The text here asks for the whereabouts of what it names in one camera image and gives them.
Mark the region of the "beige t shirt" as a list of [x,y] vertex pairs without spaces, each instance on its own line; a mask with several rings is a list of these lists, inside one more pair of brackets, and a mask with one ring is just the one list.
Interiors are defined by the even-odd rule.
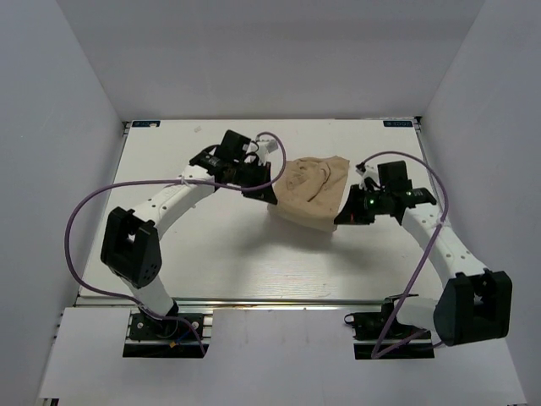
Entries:
[[333,233],[348,172],[349,161],[341,156],[288,161],[273,185],[277,203],[269,204],[267,210],[297,225]]

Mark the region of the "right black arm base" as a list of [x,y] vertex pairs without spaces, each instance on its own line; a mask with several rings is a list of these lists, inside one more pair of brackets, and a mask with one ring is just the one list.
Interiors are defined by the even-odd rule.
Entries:
[[[387,319],[394,310],[395,303],[399,296],[391,296],[383,301],[377,311],[361,311],[346,314],[344,323],[353,329],[353,352],[355,360],[370,360],[373,347],[375,346],[380,333],[382,332]],[[379,352],[386,350],[393,344],[399,343],[402,339],[417,334],[420,329],[415,326],[401,324],[394,320],[389,331],[385,335]],[[433,359],[434,348],[430,332],[417,335],[411,342],[384,354],[381,359]]]

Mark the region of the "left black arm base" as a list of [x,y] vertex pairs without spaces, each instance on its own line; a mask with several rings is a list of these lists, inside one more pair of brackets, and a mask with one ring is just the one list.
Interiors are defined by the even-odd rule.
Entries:
[[210,345],[210,315],[179,313],[175,305],[169,315],[184,322],[155,320],[141,310],[132,311],[123,345],[125,359],[203,359]]

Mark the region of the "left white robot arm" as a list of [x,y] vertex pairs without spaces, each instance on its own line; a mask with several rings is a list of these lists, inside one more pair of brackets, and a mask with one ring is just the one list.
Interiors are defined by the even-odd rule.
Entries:
[[126,284],[159,337],[173,335],[179,320],[175,302],[158,276],[161,238],[183,214],[219,189],[275,204],[275,179],[268,156],[284,150],[280,139],[270,132],[250,139],[228,130],[219,145],[191,158],[178,177],[168,180],[156,195],[134,208],[117,207],[109,213],[101,262]]

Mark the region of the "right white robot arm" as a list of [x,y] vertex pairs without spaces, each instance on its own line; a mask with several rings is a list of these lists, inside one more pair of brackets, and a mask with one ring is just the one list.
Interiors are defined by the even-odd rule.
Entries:
[[346,315],[360,341],[407,343],[434,332],[446,346],[506,337],[511,318],[512,281],[491,271],[457,237],[445,212],[425,188],[416,188],[404,161],[356,166],[362,177],[351,186],[337,225],[370,225],[378,216],[397,220],[423,250],[443,292],[438,299],[412,293],[390,296],[378,312]]

